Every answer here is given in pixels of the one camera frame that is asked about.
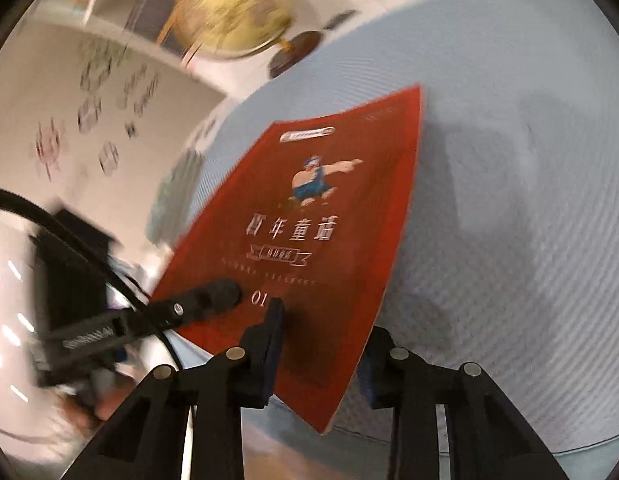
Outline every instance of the cartoon character's arm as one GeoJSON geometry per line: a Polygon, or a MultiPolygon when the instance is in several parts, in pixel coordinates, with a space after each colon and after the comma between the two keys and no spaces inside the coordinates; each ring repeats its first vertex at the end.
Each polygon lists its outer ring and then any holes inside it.
{"type": "Polygon", "coordinates": [[[342,171],[343,173],[349,173],[350,171],[353,171],[353,168],[354,166],[356,166],[356,164],[360,164],[361,162],[362,160],[360,160],[359,158],[354,158],[353,160],[341,160],[339,162],[334,162],[333,164],[330,164],[328,166],[323,166],[323,171],[326,175],[329,175],[331,173],[338,173],[339,171],[342,171]]]}

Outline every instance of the cartoon character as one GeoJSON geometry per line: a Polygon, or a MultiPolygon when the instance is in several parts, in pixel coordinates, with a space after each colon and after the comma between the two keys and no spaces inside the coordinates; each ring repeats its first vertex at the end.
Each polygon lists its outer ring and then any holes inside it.
{"type": "Polygon", "coordinates": [[[350,173],[360,164],[362,160],[354,158],[353,160],[341,160],[334,162],[328,166],[321,165],[321,157],[313,155],[303,163],[303,171],[299,171],[291,179],[292,197],[290,201],[297,201],[301,207],[311,204],[318,197],[326,200],[334,194],[336,187],[330,186],[325,182],[325,176],[337,173],[350,173]]]}

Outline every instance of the number 01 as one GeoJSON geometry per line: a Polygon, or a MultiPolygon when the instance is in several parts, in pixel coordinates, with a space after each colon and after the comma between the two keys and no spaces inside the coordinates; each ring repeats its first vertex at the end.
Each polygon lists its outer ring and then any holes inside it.
{"type": "Polygon", "coordinates": [[[263,293],[260,290],[255,290],[252,294],[252,304],[265,306],[265,301],[267,301],[267,293],[263,293]]]}

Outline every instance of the brown round object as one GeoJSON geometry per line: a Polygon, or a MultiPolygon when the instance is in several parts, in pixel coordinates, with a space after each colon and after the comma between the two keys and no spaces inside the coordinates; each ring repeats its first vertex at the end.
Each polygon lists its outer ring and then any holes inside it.
{"type": "Polygon", "coordinates": [[[323,33],[317,30],[306,30],[292,38],[289,41],[291,51],[281,49],[270,61],[270,77],[274,79],[307,57],[320,45],[321,41],[323,41],[323,33]]]}

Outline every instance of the red book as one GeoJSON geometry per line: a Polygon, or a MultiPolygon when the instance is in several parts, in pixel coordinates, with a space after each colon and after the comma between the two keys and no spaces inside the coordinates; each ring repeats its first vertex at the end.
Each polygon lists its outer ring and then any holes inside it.
{"type": "Polygon", "coordinates": [[[414,181],[422,91],[277,122],[218,188],[154,293],[208,280],[243,288],[235,309],[179,333],[235,346],[271,298],[286,307],[275,393],[320,433],[345,394],[379,312],[414,181]]]}

